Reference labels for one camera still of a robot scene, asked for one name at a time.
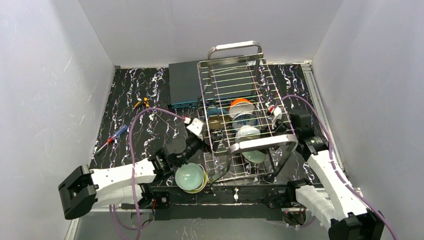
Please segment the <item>dark blue gold bowl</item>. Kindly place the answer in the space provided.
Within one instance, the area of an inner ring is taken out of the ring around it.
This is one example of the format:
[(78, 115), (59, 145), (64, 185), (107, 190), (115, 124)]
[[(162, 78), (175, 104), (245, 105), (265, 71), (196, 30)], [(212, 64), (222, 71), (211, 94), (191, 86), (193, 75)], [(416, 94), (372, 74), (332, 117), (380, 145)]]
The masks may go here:
[(231, 121), (228, 111), (222, 108), (208, 108), (206, 116), (208, 127), (212, 130), (222, 129)]

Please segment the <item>pale white ribbed bowl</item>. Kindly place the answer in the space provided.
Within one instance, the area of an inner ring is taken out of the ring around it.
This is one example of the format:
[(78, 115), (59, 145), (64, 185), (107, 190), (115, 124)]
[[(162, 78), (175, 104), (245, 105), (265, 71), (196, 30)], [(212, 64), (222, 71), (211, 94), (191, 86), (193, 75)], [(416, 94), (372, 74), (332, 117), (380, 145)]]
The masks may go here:
[(259, 139), (261, 132), (254, 126), (244, 125), (242, 126), (235, 135), (235, 142), (239, 143), (245, 140)]

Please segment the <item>steel wire dish rack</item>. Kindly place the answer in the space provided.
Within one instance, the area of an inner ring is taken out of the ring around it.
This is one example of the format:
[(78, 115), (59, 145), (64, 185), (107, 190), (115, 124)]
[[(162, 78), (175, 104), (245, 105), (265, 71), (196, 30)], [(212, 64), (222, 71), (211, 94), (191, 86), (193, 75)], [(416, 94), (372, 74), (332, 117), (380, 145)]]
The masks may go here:
[(253, 40), (213, 46), (197, 71), (209, 182), (273, 183), (298, 139), (262, 46)]

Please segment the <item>blue white floral bowl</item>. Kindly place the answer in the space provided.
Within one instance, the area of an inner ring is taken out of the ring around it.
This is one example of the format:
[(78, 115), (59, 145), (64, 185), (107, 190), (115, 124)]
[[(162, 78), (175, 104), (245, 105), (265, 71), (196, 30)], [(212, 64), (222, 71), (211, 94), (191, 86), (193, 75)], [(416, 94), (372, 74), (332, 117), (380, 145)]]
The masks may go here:
[(238, 131), (243, 126), (255, 127), (258, 124), (258, 118), (251, 112), (241, 112), (237, 114), (232, 120), (232, 129)]

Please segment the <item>orange bowl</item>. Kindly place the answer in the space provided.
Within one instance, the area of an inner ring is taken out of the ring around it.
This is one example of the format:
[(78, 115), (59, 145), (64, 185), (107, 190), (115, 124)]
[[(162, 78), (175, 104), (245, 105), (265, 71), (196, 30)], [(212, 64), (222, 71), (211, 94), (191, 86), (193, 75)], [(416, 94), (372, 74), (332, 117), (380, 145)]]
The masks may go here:
[(237, 98), (230, 104), (228, 110), (231, 116), (235, 116), (238, 113), (242, 112), (252, 112), (254, 110), (254, 105), (245, 98)]

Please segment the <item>light green bowl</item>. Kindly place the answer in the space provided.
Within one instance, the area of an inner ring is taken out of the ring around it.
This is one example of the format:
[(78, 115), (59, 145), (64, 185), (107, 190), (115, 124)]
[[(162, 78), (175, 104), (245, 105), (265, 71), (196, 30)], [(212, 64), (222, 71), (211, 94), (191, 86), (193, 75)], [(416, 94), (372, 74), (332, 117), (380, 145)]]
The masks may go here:
[(253, 164), (263, 163), (266, 159), (266, 154), (259, 150), (245, 151), (241, 154), (248, 162)]

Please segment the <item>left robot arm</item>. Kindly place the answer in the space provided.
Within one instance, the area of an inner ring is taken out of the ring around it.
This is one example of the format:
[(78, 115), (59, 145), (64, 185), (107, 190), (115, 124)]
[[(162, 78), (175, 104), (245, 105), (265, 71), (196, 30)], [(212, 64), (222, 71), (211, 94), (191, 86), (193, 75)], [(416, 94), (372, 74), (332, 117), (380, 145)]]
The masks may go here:
[(78, 166), (58, 185), (65, 219), (80, 218), (95, 207), (153, 199), (142, 186), (174, 175), (203, 146), (203, 135), (189, 132), (187, 138), (173, 138), (154, 155), (135, 164), (105, 169)]

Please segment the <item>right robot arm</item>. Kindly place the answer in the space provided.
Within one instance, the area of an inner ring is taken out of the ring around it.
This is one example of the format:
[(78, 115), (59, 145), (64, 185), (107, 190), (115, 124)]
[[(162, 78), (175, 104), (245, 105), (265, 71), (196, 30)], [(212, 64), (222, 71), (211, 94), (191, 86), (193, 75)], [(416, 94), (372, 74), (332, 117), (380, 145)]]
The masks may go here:
[(381, 213), (360, 199), (360, 194), (353, 189), (340, 166), (330, 158), (329, 142), (315, 133), (311, 115), (301, 110), (291, 112), (289, 116), (299, 140), (296, 150), (318, 176), (328, 197), (323, 197), (309, 180), (303, 178), (287, 183), (285, 199), (310, 210), (327, 229), (331, 240), (381, 239), (385, 226)]

